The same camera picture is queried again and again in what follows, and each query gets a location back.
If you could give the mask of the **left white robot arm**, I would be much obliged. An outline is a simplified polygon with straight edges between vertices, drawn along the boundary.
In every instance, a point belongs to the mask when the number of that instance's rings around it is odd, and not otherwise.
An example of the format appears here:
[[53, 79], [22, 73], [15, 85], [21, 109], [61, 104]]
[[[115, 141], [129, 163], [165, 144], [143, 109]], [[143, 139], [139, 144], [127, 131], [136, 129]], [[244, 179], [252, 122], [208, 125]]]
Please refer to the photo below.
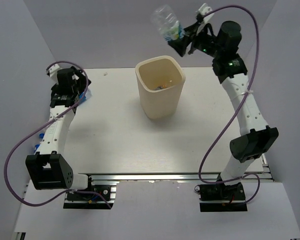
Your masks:
[[75, 117], [80, 95], [89, 83], [82, 70], [74, 66], [57, 69], [50, 74], [57, 82], [52, 87], [49, 125], [33, 155], [26, 158], [26, 167], [37, 190], [73, 189], [86, 200], [95, 195], [95, 187], [86, 174], [75, 173], [64, 158], [70, 124]]

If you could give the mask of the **small bottle blue label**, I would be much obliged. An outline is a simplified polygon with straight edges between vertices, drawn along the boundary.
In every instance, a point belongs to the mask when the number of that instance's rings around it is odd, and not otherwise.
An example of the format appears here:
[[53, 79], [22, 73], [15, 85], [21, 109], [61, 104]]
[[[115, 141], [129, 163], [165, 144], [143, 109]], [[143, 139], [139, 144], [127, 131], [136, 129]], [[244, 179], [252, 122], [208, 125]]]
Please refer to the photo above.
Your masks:
[[43, 132], [39, 133], [39, 136], [38, 136], [39, 142], [37, 144], [35, 144], [35, 146], [34, 146], [34, 153], [38, 150], [39, 146], [43, 142], [44, 135], [45, 134]]

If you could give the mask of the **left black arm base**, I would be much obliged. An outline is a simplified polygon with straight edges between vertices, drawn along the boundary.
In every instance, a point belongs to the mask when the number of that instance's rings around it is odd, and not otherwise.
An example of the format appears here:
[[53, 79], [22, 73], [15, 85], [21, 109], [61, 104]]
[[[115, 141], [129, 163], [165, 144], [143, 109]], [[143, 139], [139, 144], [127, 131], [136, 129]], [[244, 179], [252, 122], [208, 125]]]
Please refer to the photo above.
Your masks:
[[112, 207], [116, 195], [116, 184], [91, 184], [85, 191], [93, 193], [68, 193], [65, 196], [63, 208], [73, 210], [109, 210]]

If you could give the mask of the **clear bottle green white label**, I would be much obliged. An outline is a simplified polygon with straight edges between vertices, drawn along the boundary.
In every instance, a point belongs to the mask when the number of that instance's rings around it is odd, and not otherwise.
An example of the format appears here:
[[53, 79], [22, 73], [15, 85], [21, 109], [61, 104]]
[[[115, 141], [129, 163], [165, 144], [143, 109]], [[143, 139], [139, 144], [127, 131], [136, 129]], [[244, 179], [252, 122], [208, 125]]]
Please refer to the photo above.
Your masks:
[[150, 19], [167, 42], [184, 37], [184, 28], [169, 5], [165, 4], [157, 8]]

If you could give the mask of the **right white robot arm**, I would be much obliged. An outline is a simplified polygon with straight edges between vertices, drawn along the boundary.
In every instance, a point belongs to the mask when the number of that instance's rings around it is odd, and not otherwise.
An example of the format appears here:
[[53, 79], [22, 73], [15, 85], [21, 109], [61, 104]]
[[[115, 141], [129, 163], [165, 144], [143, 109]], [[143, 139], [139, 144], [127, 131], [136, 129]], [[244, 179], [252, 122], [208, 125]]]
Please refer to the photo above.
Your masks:
[[216, 195], [228, 199], [234, 193], [247, 168], [267, 152], [278, 137], [263, 118], [251, 91], [252, 78], [247, 75], [243, 59], [237, 53], [241, 41], [241, 27], [234, 21], [222, 23], [217, 35], [211, 24], [194, 23], [185, 28], [183, 38], [168, 44], [180, 56], [199, 50], [213, 58], [212, 69], [226, 91], [238, 120], [240, 136], [231, 140], [231, 157], [220, 173], [215, 187]]

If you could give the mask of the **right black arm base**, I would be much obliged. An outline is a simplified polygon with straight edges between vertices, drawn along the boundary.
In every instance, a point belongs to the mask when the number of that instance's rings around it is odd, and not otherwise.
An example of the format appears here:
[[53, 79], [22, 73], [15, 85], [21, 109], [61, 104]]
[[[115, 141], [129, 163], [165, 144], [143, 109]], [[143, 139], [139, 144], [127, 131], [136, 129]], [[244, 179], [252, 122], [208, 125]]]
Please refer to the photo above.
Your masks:
[[199, 194], [202, 213], [246, 212], [247, 203], [242, 183], [235, 185], [200, 184], [194, 187]]

